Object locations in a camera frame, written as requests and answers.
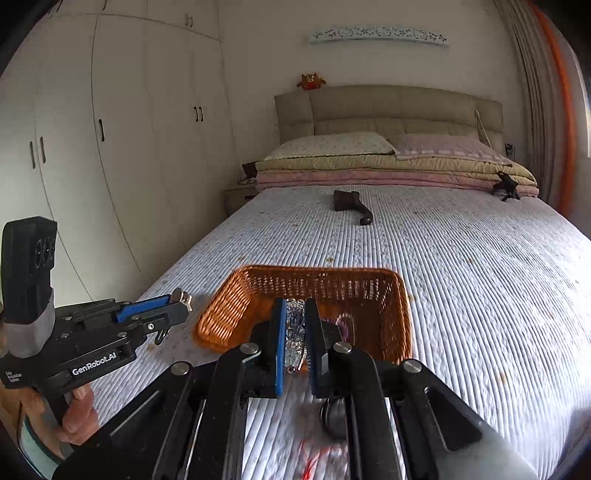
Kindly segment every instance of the wicker basket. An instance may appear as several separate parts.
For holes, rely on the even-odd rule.
[[[218,352],[248,341],[252,327],[270,318],[276,297],[314,297],[324,320],[351,315],[356,346],[375,359],[398,363],[411,356],[404,284],[385,269],[242,267],[217,291],[195,325],[193,339]]]

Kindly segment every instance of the headboard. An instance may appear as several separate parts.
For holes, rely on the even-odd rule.
[[[465,93],[403,85],[347,85],[275,97],[281,143],[310,135],[377,132],[473,135],[505,154],[502,105]]]

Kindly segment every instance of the red stuffed animal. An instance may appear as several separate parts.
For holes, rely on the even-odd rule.
[[[314,72],[308,75],[302,75],[301,81],[297,83],[297,86],[302,87],[304,90],[314,90],[322,87],[323,83],[326,83],[324,79]]]

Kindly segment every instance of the nightstand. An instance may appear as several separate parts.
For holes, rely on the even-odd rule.
[[[241,206],[248,203],[249,200],[252,200],[257,195],[256,183],[239,183],[234,188],[225,190],[223,197],[228,216],[236,212]]]

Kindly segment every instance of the striped bedspread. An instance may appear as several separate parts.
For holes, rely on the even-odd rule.
[[[93,383],[104,423],[172,362],[217,355],[196,347],[199,312],[245,264],[390,268],[403,278],[413,356],[551,475],[589,425],[591,242],[542,201],[501,202],[476,190],[344,186],[374,214],[333,212],[334,187],[268,189],[193,247],[144,295],[181,286],[195,311],[159,347]],[[252,400],[245,480],[340,479],[346,446],[323,436],[305,378],[279,400]]]

